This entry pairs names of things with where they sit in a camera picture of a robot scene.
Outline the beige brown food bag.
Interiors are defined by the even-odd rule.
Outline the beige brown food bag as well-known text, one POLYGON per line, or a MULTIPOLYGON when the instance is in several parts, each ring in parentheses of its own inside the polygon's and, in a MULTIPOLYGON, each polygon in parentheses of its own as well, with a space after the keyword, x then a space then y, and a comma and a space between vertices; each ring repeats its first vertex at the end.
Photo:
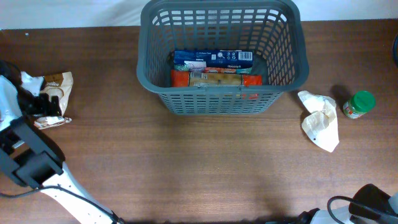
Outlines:
POLYGON ((65 112, 68 106, 69 96, 72 92, 73 76, 72 72, 63 72, 53 75, 46 75, 44 83, 41 86, 40 93, 46 93, 49 96, 49 101, 52 96, 59 97, 59 104, 62 110, 61 116, 50 116, 44 114, 32 115, 34 126, 39 129, 53 128, 68 124, 72 122, 71 118, 65 117, 65 112))

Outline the red orange pasta packet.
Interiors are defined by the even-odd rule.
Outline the red orange pasta packet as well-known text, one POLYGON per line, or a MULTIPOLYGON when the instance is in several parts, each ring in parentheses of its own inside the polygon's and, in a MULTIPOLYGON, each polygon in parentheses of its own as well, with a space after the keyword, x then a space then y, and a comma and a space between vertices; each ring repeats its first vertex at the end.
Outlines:
POLYGON ((262 85, 259 75, 171 71, 172 87, 234 87, 262 85))

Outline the blue cardboard box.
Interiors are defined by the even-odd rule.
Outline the blue cardboard box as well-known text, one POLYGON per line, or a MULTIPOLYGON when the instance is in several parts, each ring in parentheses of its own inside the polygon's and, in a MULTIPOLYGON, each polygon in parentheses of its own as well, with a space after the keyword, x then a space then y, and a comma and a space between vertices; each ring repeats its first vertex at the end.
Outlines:
POLYGON ((174 69, 184 72, 251 73, 252 52, 242 50, 176 50, 174 69))

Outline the grey plastic basket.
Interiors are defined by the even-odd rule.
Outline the grey plastic basket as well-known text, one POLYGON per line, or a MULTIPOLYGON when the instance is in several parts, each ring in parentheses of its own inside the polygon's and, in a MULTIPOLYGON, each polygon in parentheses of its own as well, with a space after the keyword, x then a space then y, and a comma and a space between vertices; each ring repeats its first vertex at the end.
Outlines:
POLYGON ((175 114, 262 113, 308 74, 292 1, 155 0, 141 12, 137 78, 175 114))

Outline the green lid jar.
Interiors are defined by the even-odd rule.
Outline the green lid jar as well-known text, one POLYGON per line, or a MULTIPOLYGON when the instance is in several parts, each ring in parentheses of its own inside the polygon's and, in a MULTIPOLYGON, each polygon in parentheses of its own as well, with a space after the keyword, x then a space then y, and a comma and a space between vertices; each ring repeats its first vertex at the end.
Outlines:
POLYGON ((372 93, 359 91, 343 105, 343 112, 347 117, 357 119, 371 111, 375 105, 376 99, 372 93))

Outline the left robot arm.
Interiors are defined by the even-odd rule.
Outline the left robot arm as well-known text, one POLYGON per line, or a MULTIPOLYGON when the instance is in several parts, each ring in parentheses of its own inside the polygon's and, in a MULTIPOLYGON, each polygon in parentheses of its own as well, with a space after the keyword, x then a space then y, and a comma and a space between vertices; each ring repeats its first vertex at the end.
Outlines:
POLYGON ((1 172, 30 194, 53 198, 80 223, 123 223, 78 183, 62 150, 43 133, 70 122, 64 113, 72 86, 70 72, 32 77, 1 61, 1 172))

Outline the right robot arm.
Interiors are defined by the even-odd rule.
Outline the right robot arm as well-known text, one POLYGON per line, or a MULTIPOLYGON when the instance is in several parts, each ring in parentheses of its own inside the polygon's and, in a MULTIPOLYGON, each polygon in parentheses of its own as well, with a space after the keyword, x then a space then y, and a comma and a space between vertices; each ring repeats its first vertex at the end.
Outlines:
POLYGON ((352 197, 334 196, 326 210, 301 213, 299 224, 397 224, 397 194, 388 195, 373 184, 361 187, 352 197))

